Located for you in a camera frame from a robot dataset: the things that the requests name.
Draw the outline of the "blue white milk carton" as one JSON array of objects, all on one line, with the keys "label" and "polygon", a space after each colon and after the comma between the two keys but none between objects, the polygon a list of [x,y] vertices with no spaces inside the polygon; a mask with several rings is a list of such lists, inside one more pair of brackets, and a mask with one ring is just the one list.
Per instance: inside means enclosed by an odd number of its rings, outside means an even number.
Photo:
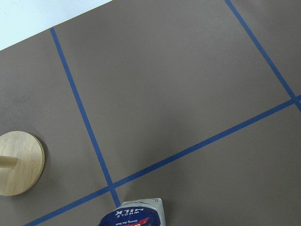
[{"label": "blue white milk carton", "polygon": [[162,199],[149,198],[122,203],[104,216],[99,226],[165,226]]}]

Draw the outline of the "wooden mug tree stand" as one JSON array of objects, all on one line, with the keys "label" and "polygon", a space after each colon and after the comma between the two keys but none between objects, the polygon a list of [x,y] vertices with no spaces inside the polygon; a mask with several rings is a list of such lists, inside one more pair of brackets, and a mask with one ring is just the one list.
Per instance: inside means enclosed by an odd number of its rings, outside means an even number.
[{"label": "wooden mug tree stand", "polygon": [[32,134],[11,131],[0,137],[0,194],[19,195],[40,178],[45,163],[41,142]]}]

